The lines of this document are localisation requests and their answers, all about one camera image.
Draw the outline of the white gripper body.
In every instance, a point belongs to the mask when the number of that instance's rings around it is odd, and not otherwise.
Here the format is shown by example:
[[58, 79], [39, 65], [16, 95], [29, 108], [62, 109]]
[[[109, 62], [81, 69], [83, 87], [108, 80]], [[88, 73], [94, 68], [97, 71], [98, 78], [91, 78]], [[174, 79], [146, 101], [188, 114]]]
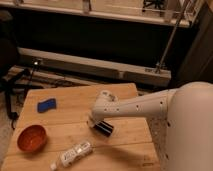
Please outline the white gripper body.
[[111, 128], [111, 125], [106, 123], [104, 119], [108, 113], [108, 107], [112, 102], [116, 102], [117, 97], [108, 90], [103, 90], [97, 96], [96, 101], [88, 115], [87, 124], [90, 128]]

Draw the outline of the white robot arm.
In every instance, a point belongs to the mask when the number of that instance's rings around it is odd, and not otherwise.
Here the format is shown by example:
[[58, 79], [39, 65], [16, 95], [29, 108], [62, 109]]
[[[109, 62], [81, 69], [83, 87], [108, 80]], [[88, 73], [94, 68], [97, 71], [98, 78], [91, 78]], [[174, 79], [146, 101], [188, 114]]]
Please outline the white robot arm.
[[113, 117], [166, 119], [166, 171], [213, 171], [213, 84], [190, 82], [135, 98], [118, 100], [108, 90], [97, 97], [88, 125], [110, 134]]

